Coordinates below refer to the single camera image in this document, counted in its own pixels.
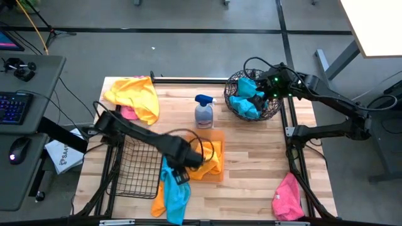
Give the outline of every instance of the black wire basket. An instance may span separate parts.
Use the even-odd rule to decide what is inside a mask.
[[[149,144],[125,137],[115,196],[156,198],[160,182],[162,154]],[[111,185],[107,189],[110,195]]]
[[[256,69],[246,69],[246,72],[253,80],[257,79],[263,73],[262,70]],[[224,91],[227,108],[229,108],[236,116],[248,122],[265,121],[272,118],[278,111],[281,110],[283,99],[272,99],[267,100],[268,106],[263,108],[258,119],[249,119],[247,117],[239,115],[239,113],[232,107],[231,103],[229,102],[229,97],[233,95],[237,96],[237,81],[240,78],[248,78],[247,75],[244,74],[243,70],[236,72],[227,80]]]

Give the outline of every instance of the blue cloth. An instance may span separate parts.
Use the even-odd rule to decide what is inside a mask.
[[[181,225],[184,219],[188,199],[190,199],[191,189],[188,183],[177,185],[172,175],[171,169],[163,157],[161,180],[165,182],[164,202],[166,207],[167,220],[170,223]]]
[[[258,92],[256,88],[257,85],[255,81],[249,78],[240,78],[237,81],[238,96],[229,97],[229,102],[231,103],[232,107],[239,113],[239,115],[248,119],[258,119],[261,115],[261,111],[258,111],[256,106],[247,100],[247,98],[254,97],[256,94],[260,97],[264,95],[264,92]]]

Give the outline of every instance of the rgb keyboard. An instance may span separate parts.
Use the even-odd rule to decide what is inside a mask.
[[[0,124],[21,125],[32,98],[32,94],[0,92]]]

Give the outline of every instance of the yellow cloth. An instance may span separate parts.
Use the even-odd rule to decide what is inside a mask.
[[[164,187],[164,182],[160,181],[159,187],[158,187],[158,195],[153,200],[152,209],[151,209],[151,214],[154,217],[159,217],[160,215],[162,215],[162,213],[164,213],[166,211],[165,201],[163,200],[163,187]]]
[[[221,146],[222,143],[220,141],[212,141],[212,145],[214,145],[215,154],[209,162],[204,163],[197,171],[187,170],[190,179],[201,180],[204,174],[210,173],[213,175],[217,175],[222,171],[222,152]],[[204,158],[209,160],[212,155],[212,146],[208,141],[202,142],[202,146],[204,148]],[[201,153],[201,145],[198,144],[196,152]]]
[[[158,96],[150,77],[117,80],[104,98],[113,104],[132,107],[138,118],[148,125],[159,118]]]

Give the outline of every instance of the gray floor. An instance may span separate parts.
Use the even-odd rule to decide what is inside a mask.
[[[128,0],[42,1],[41,11],[54,26],[279,29],[274,0],[233,0],[228,8],[219,0],[145,0],[140,8],[135,8]],[[323,0],[317,6],[310,5],[310,0],[282,0],[282,5],[289,30],[349,29],[336,0]],[[25,17],[14,13],[0,14],[0,20],[29,25]],[[21,34],[40,46],[35,33]],[[352,39],[352,36],[290,35],[295,68],[317,74],[313,52],[322,48],[332,62]],[[99,98],[105,76],[147,75],[153,70],[157,75],[171,77],[228,77],[240,70],[244,60],[251,56],[263,57],[272,63],[285,62],[281,35],[79,33],[75,37],[57,39],[50,53],[67,57],[62,78],[87,105]],[[398,58],[365,60],[358,56],[334,84],[341,94],[355,97],[402,70],[401,65],[402,59]],[[251,63],[250,67],[266,68],[258,62]],[[362,101],[369,102],[383,88],[401,79],[402,73]],[[90,115],[81,113],[82,106],[60,84],[57,92],[62,109],[75,122],[92,121]],[[313,106],[320,125],[344,119],[326,106]],[[49,106],[46,116],[56,120],[58,111]],[[62,117],[61,124],[70,123]],[[367,180],[368,176],[383,170],[372,140],[355,142],[333,138],[325,139],[323,146],[339,216],[347,220],[399,225],[402,222],[402,181],[371,185]],[[48,192],[44,202],[34,203],[32,198],[27,198],[20,211],[0,212],[0,221],[68,215],[78,174],[49,178],[44,185]]]

